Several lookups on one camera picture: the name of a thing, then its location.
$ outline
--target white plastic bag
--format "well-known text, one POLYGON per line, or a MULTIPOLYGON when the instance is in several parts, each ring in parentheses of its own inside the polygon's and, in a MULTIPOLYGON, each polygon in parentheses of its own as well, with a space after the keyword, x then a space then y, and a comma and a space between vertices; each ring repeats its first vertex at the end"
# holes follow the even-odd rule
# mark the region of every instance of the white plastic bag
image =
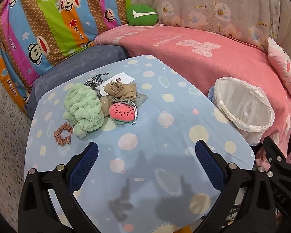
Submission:
POLYGON ((260 142, 275 119, 275 112, 260 87, 232 77, 216 80, 212 102, 236 125, 250 146, 260 142))

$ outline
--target pink blanket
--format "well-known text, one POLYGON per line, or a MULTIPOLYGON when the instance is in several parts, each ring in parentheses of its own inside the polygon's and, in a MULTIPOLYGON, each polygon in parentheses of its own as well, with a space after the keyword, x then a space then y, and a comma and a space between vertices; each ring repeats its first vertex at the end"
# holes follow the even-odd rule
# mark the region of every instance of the pink blanket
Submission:
MULTIPOLYGON (((275 111, 274 124, 261 141, 271 136, 287 154, 291 96, 261 49, 216 33, 164 25, 122 25, 99 35, 95 43, 122 46, 131 57, 151 54, 205 95, 218 78, 226 76, 261 87, 275 111)), ((261 159, 257 163, 267 166, 261 159)))

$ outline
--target brown scrunchie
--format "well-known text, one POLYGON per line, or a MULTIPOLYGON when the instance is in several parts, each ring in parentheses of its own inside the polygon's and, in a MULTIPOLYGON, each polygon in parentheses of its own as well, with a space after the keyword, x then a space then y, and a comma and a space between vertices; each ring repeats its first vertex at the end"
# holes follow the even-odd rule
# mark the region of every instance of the brown scrunchie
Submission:
POLYGON ((63 125, 61 125, 57 130, 54 131, 54 137, 58 145, 63 146, 64 144, 70 144, 71 143, 71 134, 73 133, 73 128, 70 124, 65 122, 63 125), (63 130, 67 130, 69 134, 65 137, 61 137, 61 133, 63 130))

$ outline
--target green ball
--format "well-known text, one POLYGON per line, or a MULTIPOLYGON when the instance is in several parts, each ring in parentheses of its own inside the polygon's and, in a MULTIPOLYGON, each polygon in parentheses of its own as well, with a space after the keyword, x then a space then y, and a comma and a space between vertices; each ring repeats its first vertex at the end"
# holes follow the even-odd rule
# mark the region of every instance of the green ball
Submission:
POLYGON ((155 9, 147 5, 133 4, 126 11, 126 18, 129 25, 152 26, 156 24, 158 16, 155 9))

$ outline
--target receipt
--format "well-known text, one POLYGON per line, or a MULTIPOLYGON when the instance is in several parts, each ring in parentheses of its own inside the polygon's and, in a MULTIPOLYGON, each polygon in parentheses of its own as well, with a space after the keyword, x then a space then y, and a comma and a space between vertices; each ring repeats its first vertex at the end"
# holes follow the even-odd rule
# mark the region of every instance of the receipt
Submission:
POLYGON ((112 78, 106 80, 103 84, 99 85, 98 87, 95 87, 96 89, 98 89, 100 91, 100 94, 102 96, 106 96, 108 95, 108 93, 106 93, 104 91, 104 87, 109 84, 110 82, 120 82, 122 84, 129 84, 134 80, 133 77, 130 77, 129 75, 127 75, 126 73, 120 73, 117 74, 115 76, 113 76, 112 78))

